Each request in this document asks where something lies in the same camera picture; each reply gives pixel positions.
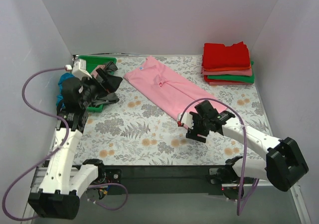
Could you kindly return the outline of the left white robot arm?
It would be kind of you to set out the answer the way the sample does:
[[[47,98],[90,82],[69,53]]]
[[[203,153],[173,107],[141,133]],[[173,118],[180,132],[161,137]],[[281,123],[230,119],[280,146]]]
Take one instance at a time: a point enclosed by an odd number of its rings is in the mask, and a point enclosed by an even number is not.
[[[122,80],[102,68],[96,76],[86,71],[73,72],[60,80],[62,98],[56,115],[60,121],[54,132],[53,154],[38,190],[28,197],[28,203],[41,218],[72,220],[78,213],[81,196],[90,185],[101,185],[107,191],[109,181],[100,159],[87,159],[74,177],[70,174],[87,123],[87,108],[97,98],[114,94]]]

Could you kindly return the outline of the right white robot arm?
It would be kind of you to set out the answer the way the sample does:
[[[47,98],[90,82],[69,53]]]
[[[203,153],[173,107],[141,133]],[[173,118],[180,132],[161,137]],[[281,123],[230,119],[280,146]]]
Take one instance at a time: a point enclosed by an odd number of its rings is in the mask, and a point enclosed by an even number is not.
[[[246,177],[261,179],[286,192],[308,173],[309,167],[294,139],[280,139],[246,126],[234,110],[218,112],[211,101],[195,100],[194,112],[184,110],[178,115],[178,126],[187,127],[186,138],[205,143],[210,132],[219,133],[238,141],[245,150],[251,149],[261,157],[260,160],[250,160],[243,153],[229,159],[215,174],[217,179],[239,180],[240,183]]]

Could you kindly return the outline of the green plastic bin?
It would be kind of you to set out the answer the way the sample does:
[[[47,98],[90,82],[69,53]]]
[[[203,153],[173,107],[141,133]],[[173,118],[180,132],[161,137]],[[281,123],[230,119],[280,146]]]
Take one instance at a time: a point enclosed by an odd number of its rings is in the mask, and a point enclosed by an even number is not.
[[[113,58],[113,57],[101,57],[101,56],[88,56],[88,55],[80,55],[77,56],[78,59],[83,59],[86,61],[86,70],[88,73],[93,72],[93,70],[99,66],[99,65],[103,65],[105,63],[108,62],[113,62],[114,64],[116,64],[117,59]],[[72,75],[71,73],[65,73],[60,77],[60,80],[58,82],[58,86],[60,89],[60,92],[62,90],[62,82],[65,81],[68,78],[71,78]],[[103,111],[103,107],[104,104],[100,104],[100,105],[93,105],[87,108],[88,112],[102,112]]]

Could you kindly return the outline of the red folded t-shirt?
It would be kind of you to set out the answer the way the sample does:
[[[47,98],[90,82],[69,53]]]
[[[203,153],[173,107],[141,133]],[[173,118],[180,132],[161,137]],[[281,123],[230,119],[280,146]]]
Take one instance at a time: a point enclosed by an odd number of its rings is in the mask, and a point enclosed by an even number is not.
[[[244,42],[226,46],[219,43],[205,43],[202,66],[205,68],[247,67],[251,65],[249,50]]]

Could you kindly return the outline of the aluminium frame rail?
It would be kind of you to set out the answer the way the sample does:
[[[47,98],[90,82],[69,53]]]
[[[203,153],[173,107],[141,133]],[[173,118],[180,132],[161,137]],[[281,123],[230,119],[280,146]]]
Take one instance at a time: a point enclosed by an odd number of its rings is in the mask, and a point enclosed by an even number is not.
[[[223,196],[219,185],[211,184],[207,179],[207,176],[209,175],[209,169],[221,168],[224,167],[224,165],[107,166],[104,164],[104,166],[105,170],[119,169],[121,171],[121,182],[119,184],[110,183],[109,185],[121,187],[123,190],[123,195],[125,196],[130,194],[206,193],[210,196],[224,197],[226,200],[232,201]],[[79,169],[80,165],[72,166],[70,176],[74,177]],[[232,201],[236,203],[238,214],[242,213],[245,204],[248,202],[249,198],[253,195],[254,191],[262,181],[265,180],[246,177],[244,178],[244,182],[240,183],[237,201]],[[101,185],[89,186],[88,189],[95,189],[98,187],[101,187]]]

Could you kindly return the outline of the green folded t-shirt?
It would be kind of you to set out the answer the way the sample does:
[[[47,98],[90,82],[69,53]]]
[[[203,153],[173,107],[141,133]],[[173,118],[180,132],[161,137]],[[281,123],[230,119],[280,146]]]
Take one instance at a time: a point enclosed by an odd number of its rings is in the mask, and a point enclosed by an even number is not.
[[[254,65],[254,62],[251,61],[251,69]],[[238,81],[238,82],[245,82],[245,83],[254,83],[255,82],[255,76],[254,73],[252,76],[232,76],[232,75],[219,75],[219,76],[207,76],[203,75],[204,80],[206,82],[208,81],[217,81],[217,80],[222,80],[222,81]]]

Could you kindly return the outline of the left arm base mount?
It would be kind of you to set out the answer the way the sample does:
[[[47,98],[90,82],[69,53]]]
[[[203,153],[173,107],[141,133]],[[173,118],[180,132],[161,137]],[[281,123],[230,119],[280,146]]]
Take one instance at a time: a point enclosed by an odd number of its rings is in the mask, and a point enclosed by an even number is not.
[[[88,189],[86,194],[89,198],[102,200],[106,196],[121,195],[123,190],[119,186],[109,185],[110,183],[121,182],[121,171],[119,169],[107,169],[100,177],[94,180],[90,186],[102,185],[95,189]]]

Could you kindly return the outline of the grey t-shirt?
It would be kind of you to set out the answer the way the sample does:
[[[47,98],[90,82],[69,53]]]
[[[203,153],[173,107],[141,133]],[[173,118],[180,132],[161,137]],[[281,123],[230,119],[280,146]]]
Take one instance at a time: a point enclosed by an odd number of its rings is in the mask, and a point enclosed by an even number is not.
[[[91,103],[94,108],[103,105],[115,104],[119,101],[118,96],[115,94],[116,88],[120,84],[120,80],[112,75],[112,72],[118,70],[118,67],[113,61],[106,62],[98,65],[92,72],[91,76],[94,77],[99,83],[106,88],[106,94],[102,93]]]

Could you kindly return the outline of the floral table mat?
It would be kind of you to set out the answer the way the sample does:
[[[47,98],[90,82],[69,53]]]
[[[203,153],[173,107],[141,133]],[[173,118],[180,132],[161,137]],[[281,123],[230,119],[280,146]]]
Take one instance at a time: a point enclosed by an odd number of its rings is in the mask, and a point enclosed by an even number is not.
[[[254,85],[210,86],[201,75],[201,56],[161,56],[158,60],[230,105],[244,122],[270,134]],[[205,143],[185,138],[185,129],[127,81],[117,90],[119,102],[90,113],[73,163],[97,158],[106,165],[220,165],[243,153],[243,146],[212,132]]]

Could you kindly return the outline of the dusty pink t-shirt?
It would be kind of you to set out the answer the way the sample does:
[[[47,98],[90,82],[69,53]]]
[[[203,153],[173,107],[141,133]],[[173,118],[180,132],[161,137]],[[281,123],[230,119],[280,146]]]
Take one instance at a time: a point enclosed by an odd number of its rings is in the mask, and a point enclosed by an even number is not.
[[[97,78],[97,76],[98,76],[97,70],[98,70],[99,68],[104,69],[104,68],[105,68],[105,65],[98,65],[98,66],[96,66],[96,67],[93,69],[93,71],[90,73],[90,75],[91,75],[92,77],[94,77],[94,78]]]

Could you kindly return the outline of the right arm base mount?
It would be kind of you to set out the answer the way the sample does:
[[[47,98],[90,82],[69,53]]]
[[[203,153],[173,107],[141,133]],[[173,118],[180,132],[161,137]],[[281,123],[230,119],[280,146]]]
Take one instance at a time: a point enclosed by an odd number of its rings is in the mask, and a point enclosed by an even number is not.
[[[208,181],[211,184],[219,185],[223,196],[226,198],[237,201],[240,177],[231,168],[212,168],[209,169]]]

